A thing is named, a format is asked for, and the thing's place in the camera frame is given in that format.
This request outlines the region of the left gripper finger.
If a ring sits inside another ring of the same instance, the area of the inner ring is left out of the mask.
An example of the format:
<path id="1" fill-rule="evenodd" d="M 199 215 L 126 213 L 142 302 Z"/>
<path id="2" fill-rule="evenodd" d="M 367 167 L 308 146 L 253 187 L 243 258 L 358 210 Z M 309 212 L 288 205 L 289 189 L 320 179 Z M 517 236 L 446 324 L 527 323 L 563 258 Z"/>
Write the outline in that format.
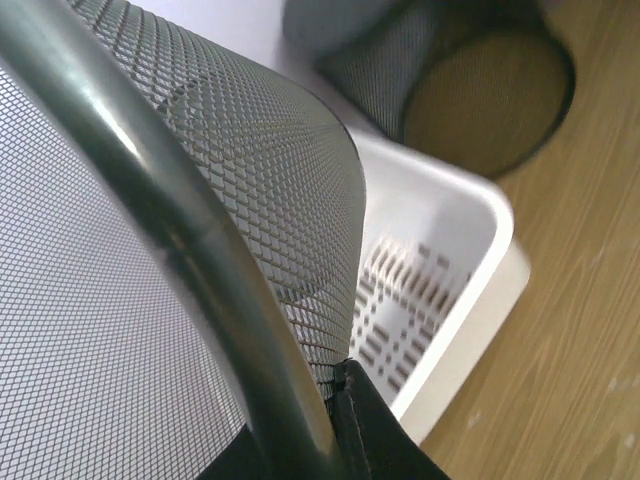
<path id="1" fill-rule="evenodd" d="M 353 359 L 334 366 L 330 416 L 351 479 L 449 479 L 411 440 Z"/>

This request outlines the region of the white plastic tub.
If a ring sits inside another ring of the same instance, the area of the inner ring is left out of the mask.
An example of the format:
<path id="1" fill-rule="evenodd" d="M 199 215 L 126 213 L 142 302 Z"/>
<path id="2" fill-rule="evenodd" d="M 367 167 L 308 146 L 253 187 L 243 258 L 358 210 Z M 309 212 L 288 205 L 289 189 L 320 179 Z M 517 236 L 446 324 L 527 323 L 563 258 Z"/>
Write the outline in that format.
<path id="1" fill-rule="evenodd" d="M 491 181 L 365 132 L 366 214 L 350 354 L 408 436 L 429 435 L 529 281 Z"/>

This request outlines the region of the silver mesh wastebasket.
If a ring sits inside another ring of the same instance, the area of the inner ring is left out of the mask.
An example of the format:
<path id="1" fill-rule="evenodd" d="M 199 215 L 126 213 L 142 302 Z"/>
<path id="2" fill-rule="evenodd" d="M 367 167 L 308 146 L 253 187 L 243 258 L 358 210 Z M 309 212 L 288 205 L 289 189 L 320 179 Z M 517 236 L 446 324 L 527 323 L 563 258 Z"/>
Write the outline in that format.
<path id="1" fill-rule="evenodd" d="M 343 123 L 126 1 L 1 5 L 1 475 L 344 479 Z"/>

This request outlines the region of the black mesh wastebasket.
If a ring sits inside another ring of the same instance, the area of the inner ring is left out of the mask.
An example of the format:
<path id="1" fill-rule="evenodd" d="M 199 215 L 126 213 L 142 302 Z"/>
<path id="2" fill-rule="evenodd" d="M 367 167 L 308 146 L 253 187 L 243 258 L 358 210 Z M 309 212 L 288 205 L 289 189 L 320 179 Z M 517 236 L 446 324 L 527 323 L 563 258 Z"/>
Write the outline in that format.
<path id="1" fill-rule="evenodd" d="M 288 1 L 282 33 L 388 139 L 490 179 L 555 134 L 576 88 L 537 1 Z"/>

